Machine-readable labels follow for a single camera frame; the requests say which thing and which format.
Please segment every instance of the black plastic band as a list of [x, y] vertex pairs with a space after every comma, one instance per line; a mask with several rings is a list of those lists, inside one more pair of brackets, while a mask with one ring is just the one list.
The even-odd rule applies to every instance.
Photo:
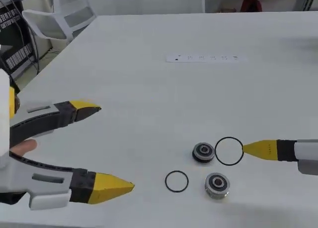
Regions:
[[[239, 142], [239, 144], [240, 144], [241, 147], [242, 147], [242, 155], [241, 155], [241, 157], [238, 159], [238, 161], [236, 161], [235, 163], [224, 163], [224, 162], [222, 162], [222, 161], [219, 159], [219, 157], [218, 157], [218, 155], [217, 155], [217, 147], [218, 147], [219, 143], [220, 143], [221, 141], [223, 141], [223, 140], [226, 140], [226, 139], [236, 140], [237, 142]], [[235, 138], [235, 137], [224, 137], [224, 138], [221, 138], [221, 139], [217, 142], [217, 144], [215, 145], [214, 150], [215, 150], [214, 153], [215, 153], [215, 157], [217, 158], [217, 161], [219, 161], [221, 164], [223, 164], [223, 165], [225, 165], [225, 166], [234, 166], [234, 165], [237, 165], [237, 164], [242, 160], [242, 158], [243, 158], [243, 156], [244, 156], [243, 144], [242, 144], [242, 142], [241, 142], [239, 139], [237, 139], [237, 138]]]
[[[187, 179], [187, 185], [185, 185], [185, 187], [184, 187], [183, 189], [181, 189], [181, 190], [172, 190], [172, 189], [168, 186], [168, 184], [167, 184], [167, 179], [168, 179], [168, 177], [169, 177], [171, 174], [176, 173], [176, 172], [183, 174], [183, 175], [185, 176], [185, 178]], [[179, 171], [179, 170], [175, 170], [175, 171], [172, 171], [172, 172], [168, 173], [168, 175], [165, 177], [164, 183], [165, 183], [165, 186], [167, 187], [167, 189], [168, 189], [169, 191], [175, 192], [175, 193], [179, 193], [179, 192], [183, 192], [185, 189], [188, 188], [189, 178], [188, 178], [187, 174], [185, 174], [184, 172]]]

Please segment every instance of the red object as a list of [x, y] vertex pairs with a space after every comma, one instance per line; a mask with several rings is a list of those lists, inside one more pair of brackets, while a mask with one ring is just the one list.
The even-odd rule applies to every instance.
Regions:
[[262, 12], [262, 5], [258, 0], [243, 0], [240, 12]]

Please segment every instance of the barcode label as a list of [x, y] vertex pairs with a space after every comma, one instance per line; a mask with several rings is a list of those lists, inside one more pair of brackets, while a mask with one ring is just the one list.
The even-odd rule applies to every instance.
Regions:
[[13, 54], [11, 57], [9, 57], [6, 60], [6, 63], [9, 66], [10, 70], [19, 65], [22, 61], [24, 61], [31, 54], [31, 52], [32, 47], [29, 43], [25, 45], [23, 48], [21, 48], [19, 51], [17, 51], [15, 54]]

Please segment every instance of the black rubber o-ring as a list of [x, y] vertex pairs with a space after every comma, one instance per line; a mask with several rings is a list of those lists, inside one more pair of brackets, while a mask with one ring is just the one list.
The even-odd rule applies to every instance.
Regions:
[[[238, 161], [236, 161], [235, 163], [224, 163], [224, 162], [222, 162], [222, 161], [219, 159], [219, 157], [218, 157], [218, 155], [217, 155], [217, 147], [218, 147], [219, 143], [220, 143], [221, 141], [223, 141], [223, 140], [226, 140], [226, 139], [236, 140], [237, 142], [239, 142], [239, 144], [240, 144], [241, 147], [242, 147], [242, 155], [241, 155], [241, 157], [238, 159]], [[237, 165], [237, 164], [242, 160], [242, 158], [243, 158], [243, 156], [244, 156], [243, 144], [242, 144], [242, 142], [241, 142], [239, 139], [237, 139], [237, 138], [235, 138], [235, 137], [230, 137], [230, 136], [224, 137], [224, 138], [221, 138], [221, 139], [217, 142], [217, 144], [215, 145], [215, 147], [214, 147], [214, 153], [215, 153], [215, 157], [216, 157], [217, 161], [219, 161], [221, 164], [223, 164], [223, 165], [225, 165], [225, 166], [234, 166], [234, 165]]]
[[[181, 190], [172, 190], [172, 189], [168, 186], [168, 184], [167, 184], [167, 179], [168, 179], [168, 177], [169, 177], [171, 174], [176, 173], [176, 172], [183, 174], [183, 175], [185, 176], [185, 178], [187, 179], [187, 185], [185, 185], [185, 188], [183, 188], [183, 189], [181, 189]], [[172, 172], [168, 173], [168, 175], [165, 177], [164, 183], [165, 183], [165, 186], [167, 187], [167, 189], [168, 189], [169, 191], [175, 192], [175, 193], [179, 193], [179, 192], [183, 192], [185, 189], [188, 188], [189, 178], [188, 178], [187, 174], [185, 174], [184, 172], [179, 171], [179, 170], [175, 170], [175, 171], [172, 171]]]

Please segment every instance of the white chair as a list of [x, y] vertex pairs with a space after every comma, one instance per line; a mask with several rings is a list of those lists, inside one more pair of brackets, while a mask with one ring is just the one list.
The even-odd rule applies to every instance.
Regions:
[[96, 18], [88, 0], [53, 0], [53, 9], [64, 17], [72, 32], [83, 30]]
[[74, 35], [64, 17], [59, 13], [46, 13], [31, 9], [22, 12], [23, 18], [40, 38], [66, 40], [70, 43]]

